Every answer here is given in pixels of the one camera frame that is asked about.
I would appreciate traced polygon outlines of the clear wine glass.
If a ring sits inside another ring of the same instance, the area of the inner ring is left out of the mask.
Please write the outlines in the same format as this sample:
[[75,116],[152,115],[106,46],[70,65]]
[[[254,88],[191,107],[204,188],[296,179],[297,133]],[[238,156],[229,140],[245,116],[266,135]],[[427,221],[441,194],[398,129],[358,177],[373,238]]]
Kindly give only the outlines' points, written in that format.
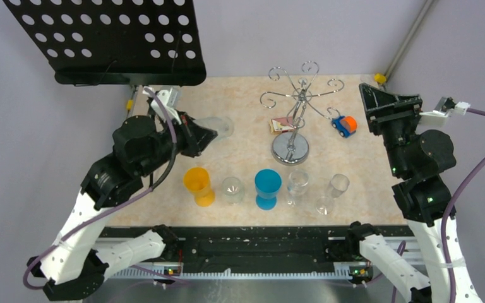
[[336,200],[341,197],[350,186],[349,178],[344,174],[335,174],[329,181],[323,194],[315,203],[316,211],[320,215],[329,215],[334,210]]
[[229,117],[206,117],[195,119],[194,122],[204,128],[212,129],[217,132],[214,141],[219,141],[232,136],[234,132],[234,123]]
[[244,197],[244,184],[237,177],[227,177],[222,182],[222,197],[230,205],[242,203]]
[[287,182],[287,204],[296,206],[301,202],[309,187],[309,174],[303,169],[293,170]]

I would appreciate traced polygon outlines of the orange wine glass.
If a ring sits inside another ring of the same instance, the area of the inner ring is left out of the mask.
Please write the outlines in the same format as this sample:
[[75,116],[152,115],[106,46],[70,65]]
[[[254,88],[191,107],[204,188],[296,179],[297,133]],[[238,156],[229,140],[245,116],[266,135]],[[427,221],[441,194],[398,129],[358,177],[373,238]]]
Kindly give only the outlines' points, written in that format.
[[189,169],[183,177],[183,184],[198,206],[208,207],[215,201],[209,173],[203,167]]

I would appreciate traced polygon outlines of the clear wine glass front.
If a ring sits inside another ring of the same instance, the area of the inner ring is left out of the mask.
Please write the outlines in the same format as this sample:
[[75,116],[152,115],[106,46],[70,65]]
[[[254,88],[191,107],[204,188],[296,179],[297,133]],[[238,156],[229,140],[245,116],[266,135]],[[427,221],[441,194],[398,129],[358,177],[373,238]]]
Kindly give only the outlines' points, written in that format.
[[244,197],[244,184],[237,177],[227,177],[222,182],[222,197],[230,205],[242,203]]

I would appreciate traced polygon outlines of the blue wine glass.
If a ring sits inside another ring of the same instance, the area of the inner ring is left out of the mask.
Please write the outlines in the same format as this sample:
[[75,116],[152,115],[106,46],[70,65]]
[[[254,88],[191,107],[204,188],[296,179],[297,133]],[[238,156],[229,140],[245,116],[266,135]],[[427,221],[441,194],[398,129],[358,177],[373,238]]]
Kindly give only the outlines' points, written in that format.
[[282,186],[280,174],[272,169],[263,169],[254,177],[256,205],[262,210],[272,210],[277,204],[277,195]]

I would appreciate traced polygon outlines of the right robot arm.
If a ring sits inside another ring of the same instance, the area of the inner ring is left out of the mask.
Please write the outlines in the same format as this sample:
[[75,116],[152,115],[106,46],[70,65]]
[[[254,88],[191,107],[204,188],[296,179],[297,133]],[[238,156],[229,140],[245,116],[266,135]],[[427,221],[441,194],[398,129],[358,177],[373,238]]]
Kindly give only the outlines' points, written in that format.
[[441,173],[457,163],[449,135],[436,129],[417,133],[422,99],[359,85],[368,128],[383,138],[394,200],[421,250],[425,273],[390,248],[375,227],[350,225],[345,252],[375,265],[407,302],[480,302],[457,237],[452,195]]

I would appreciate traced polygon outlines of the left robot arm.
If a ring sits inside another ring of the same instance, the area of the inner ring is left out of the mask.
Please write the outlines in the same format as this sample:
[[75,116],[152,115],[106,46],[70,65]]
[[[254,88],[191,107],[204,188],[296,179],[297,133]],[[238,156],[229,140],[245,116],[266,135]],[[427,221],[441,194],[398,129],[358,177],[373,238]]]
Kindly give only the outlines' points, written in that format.
[[113,214],[152,192],[143,179],[163,167],[168,174],[177,155],[197,157],[217,132],[195,123],[185,112],[158,131],[150,116],[133,116],[112,135],[112,152],[96,161],[81,183],[72,212],[51,252],[28,261],[28,273],[45,278],[50,301],[82,300],[117,272],[148,259],[169,261],[177,253],[177,236],[165,225],[106,249],[94,244]]

